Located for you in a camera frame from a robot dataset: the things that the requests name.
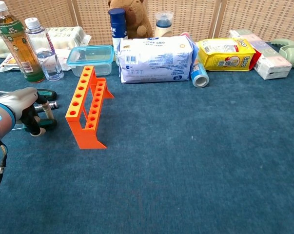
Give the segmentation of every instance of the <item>wicker screen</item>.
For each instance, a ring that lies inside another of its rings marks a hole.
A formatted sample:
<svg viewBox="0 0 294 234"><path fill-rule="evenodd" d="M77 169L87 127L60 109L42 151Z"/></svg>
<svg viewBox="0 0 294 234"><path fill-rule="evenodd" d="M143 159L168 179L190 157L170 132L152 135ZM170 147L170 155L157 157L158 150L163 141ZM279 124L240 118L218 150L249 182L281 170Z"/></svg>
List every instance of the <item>wicker screen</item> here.
<svg viewBox="0 0 294 234"><path fill-rule="evenodd" d="M28 17L36 17L44 27L76 26L67 0L5 0L8 10L24 23Z"/></svg>
<svg viewBox="0 0 294 234"><path fill-rule="evenodd" d="M108 0L76 0L84 31L90 44L112 44Z"/></svg>
<svg viewBox="0 0 294 234"><path fill-rule="evenodd" d="M189 32L195 41L208 38L216 0L148 0L148 17L156 27L155 13L173 11L173 35Z"/></svg>
<svg viewBox="0 0 294 234"><path fill-rule="evenodd" d="M294 40L294 0L227 0L219 37L243 28L266 41Z"/></svg>

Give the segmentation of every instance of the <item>blue bottle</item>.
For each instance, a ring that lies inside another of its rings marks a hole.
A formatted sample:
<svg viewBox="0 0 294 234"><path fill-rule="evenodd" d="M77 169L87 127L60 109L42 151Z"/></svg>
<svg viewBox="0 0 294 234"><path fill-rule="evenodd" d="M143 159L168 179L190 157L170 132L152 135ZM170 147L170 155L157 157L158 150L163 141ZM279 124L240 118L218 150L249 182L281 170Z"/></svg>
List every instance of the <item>blue bottle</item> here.
<svg viewBox="0 0 294 234"><path fill-rule="evenodd" d="M60 80L64 73L47 30L40 26L37 18L27 18L24 22L27 26L25 33L39 59L46 78L50 81Z"/></svg>
<svg viewBox="0 0 294 234"><path fill-rule="evenodd" d="M114 53L116 56L116 63L119 66L118 61L118 45L121 38L127 39L127 28L125 21L125 10L123 8L113 8L108 11L111 21L111 32Z"/></svg>

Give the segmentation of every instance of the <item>teddy bear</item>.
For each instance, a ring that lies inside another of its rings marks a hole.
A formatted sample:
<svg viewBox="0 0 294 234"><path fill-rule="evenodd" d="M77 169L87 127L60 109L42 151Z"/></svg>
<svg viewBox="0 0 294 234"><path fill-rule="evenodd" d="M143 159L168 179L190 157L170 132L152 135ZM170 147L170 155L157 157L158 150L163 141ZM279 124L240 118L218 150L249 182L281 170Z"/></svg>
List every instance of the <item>teddy bear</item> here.
<svg viewBox="0 0 294 234"><path fill-rule="evenodd" d="M152 27L148 20L146 9L142 4L143 1L144 0L108 1L110 9L123 8L125 10L127 35L129 39L152 37Z"/></svg>

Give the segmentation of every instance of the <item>screwdriver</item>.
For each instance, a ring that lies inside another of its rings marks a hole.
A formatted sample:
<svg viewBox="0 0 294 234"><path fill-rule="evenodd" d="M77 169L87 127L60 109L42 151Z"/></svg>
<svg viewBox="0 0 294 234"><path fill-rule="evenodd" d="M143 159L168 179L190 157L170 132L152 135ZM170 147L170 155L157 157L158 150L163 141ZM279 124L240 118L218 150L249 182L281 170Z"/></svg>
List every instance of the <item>screwdriver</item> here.
<svg viewBox="0 0 294 234"><path fill-rule="evenodd" d="M49 106L50 106L50 109L52 110L57 109L59 107L57 101L50 101ZM44 112L44 109L41 105L34 106L34 108L37 113Z"/></svg>
<svg viewBox="0 0 294 234"><path fill-rule="evenodd" d="M39 121L39 126L41 128L46 129L47 131L48 130L53 130L57 126L57 121L55 119L43 118L43 119L41 119ZM12 129L12 131L20 131L20 130L24 130L26 132L30 132L30 130L25 125L23 125L22 128L14 128L14 129Z"/></svg>
<svg viewBox="0 0 294 234"><path fill-rule="evenodd" d="M48 101L54 101L57 99L57 93L50 89L37 89L39 95L43 95ZM0 93L10 93L7 91L0 91Z"/></svg>

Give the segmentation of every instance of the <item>blue container lid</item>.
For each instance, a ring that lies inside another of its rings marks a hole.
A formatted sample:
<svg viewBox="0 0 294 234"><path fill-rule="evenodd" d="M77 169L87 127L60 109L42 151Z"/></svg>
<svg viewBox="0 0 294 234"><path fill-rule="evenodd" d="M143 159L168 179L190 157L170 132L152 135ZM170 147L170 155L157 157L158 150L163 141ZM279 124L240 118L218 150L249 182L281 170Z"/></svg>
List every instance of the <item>blue container lid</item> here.
<svg viewBox="0 0 294 234"><path fill-rule="evenodd" d="M113 8L108 11L111 23L125 24L125 10L123 8Z"/></svg>
<svg viewBox="0 0 294 234"><path fill-rule="evenodd" d="M68 66L103 65L113 62L111 45L88 45L74 47L67 59Z"/></svg>
<svg viewBox="0 0 294 234"><path fill-rule="evenodd" d="M160 28L169 28L172 26L172 23L167 20L167 19L160 19L157 23L156 23L157 27L160 27Z"/></svg>

